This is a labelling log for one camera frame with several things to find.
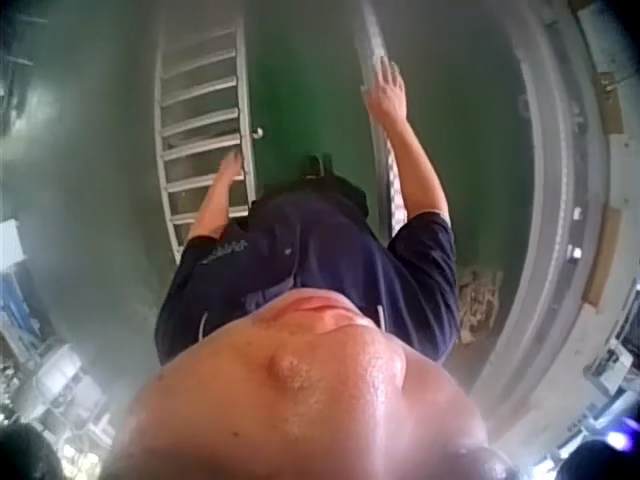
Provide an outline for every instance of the person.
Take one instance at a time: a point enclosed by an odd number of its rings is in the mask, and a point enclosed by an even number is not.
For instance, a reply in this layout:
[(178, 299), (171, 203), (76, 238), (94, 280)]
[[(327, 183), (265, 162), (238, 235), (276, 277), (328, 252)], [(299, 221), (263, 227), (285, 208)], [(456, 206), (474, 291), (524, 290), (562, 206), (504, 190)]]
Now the person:
[(453, 235), (395, 64), (365, 101), (408, 223), (385, 248), (362, 192), (325, 175), (267, 195), (240, 228), (242, 159), (225, 158), (159, 315), (164, 367), (104, 478), (512, 478), (441, 366), (458, 333)]
[(0, 471), (12, 480), (63, 480), (62, 462), (49, 441), (29, 423), (0, 428)]

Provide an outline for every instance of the shirt sleeve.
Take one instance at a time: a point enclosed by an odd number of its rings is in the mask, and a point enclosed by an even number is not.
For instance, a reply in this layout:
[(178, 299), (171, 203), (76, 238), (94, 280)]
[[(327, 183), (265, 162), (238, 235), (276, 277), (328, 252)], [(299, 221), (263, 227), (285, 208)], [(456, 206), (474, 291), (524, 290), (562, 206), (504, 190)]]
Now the shirt sleeve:
[(195, 237), (182, 252), (155, 329), (158, 359), (164, 365), (198, 341), (197, 305), (189, 301), (188, 285), (194, 269), (213, 252), (218, 240)]
[(428, 357), (441, 360), (459, 332), (451, 227), (439, 213), (417, 215), (391, 240), (389, 252), (416, 284), (426, 312), (413, 321), (417, 337), (413, 346)]

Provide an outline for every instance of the hand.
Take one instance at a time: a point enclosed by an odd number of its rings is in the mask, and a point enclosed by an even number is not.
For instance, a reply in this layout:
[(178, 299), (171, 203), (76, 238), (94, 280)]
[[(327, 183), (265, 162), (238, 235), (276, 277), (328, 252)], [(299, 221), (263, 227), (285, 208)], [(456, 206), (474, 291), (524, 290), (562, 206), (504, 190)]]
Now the hand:
[(373, 87), (364, 92), (367, 110), (385, 130), (407, 120), (407, 95), (404, 80), (395, 63), (383, 57)]
[(216, 179), (232, 183), (236, 177), (242, 175), (242, 165), (242, 154), (237, 150), (232, 150), (220, 162), (220, 170)]

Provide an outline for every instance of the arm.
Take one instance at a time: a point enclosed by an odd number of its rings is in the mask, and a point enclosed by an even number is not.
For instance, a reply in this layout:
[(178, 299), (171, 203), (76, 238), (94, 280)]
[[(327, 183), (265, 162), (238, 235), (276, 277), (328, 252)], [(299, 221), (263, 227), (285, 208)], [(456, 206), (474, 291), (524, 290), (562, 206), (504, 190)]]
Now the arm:
[(187, 241), (194, 237), (220, 238), (229, 223), (229, 192), (241, 174), (242, 156), (237, 152), (229, 153), (220, 164), (220, 171), (202, 202)]
[(407, 120), (404, 81), (395, 63), (381, 60), (375, 84), (366, 92), (365, 100), (369, 113), (391, 144), (409, 220), (429, 211), (448, 220), (449, 207), (438, 175)]

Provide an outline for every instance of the navy t-shirt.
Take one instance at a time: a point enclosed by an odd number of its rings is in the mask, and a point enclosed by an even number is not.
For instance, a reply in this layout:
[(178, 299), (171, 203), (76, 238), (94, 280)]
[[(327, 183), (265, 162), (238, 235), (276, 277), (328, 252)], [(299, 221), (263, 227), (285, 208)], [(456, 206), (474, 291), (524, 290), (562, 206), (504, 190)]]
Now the navy t-shirt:
[(245, 230), (229, 224), (218, 240), (189, 241), (156, 325), (160, 362), (295, 288), (339, 292), (387, 332), (443, 360), (458, 335), (447, 221), (420, 214), (384, 248), (341, 200), (290, 192), (252, 212)]

